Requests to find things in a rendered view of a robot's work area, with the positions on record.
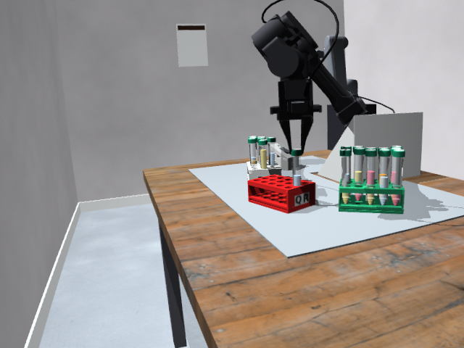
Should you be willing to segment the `white tube rack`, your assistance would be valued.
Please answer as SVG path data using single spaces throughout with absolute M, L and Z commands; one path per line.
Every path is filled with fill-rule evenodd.
M 262 178 L 269 175 L 281 175 L 281 167 L 275 161 L 274 165 L 269 165 L 267 161 L 268 168 L 261 169 L 259 161 L 257 161 L 257 166 L 250 166 L 250 162 L 247 163 L 247 178 L 248 181 L 256 178 Z

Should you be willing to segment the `green test tube rack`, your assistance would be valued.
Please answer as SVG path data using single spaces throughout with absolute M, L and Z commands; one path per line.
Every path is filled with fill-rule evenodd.
M 402 194 L 401 203 L 394 206 L 391 196 L 388 196 L 388 202 L 381 205 L 380 199 L 375 196 L 373 204 L 366 202 L 366 197 L 363 195 L 360 201 L 356 201 L 355 195 L 349 195 L 348 204 L 344 204 L 341 199 L 341 193 L 354 193 L 354 194 Z M 351 178 L 349 187 L 343 187 L 341 180 L 339 184 L 339 212 L 366 212 L 366 213 L 385 213 L 385 214 L 403 214 L 404 209 L 405 189 L 393 188 L 392 182 L 389 180 L 388 188 L 380 188 L 378 179 L 375 179 L 375 188 L 368 188 L 366 186 L 366 179 L 363 179 L 363 184 L 355 184 L 354 178 Z M 364 208 L 364 209 L 359 209 Z

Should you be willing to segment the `conical tube with yellow liquid and green cap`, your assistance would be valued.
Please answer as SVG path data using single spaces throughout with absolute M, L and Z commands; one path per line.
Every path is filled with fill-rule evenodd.
M 259 140 L 260 145 L 260 168 L 267 169 L 267 152 L 266 145 L 268 145 L 268 140 Z

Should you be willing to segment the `red test tube rack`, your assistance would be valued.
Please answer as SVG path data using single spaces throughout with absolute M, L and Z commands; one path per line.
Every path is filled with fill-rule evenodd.
M 301 180 L 293 186 L 293 178 L 269 175 L 247 181 L 249 202 L 287 214 L 315 205 L 315 182 Z

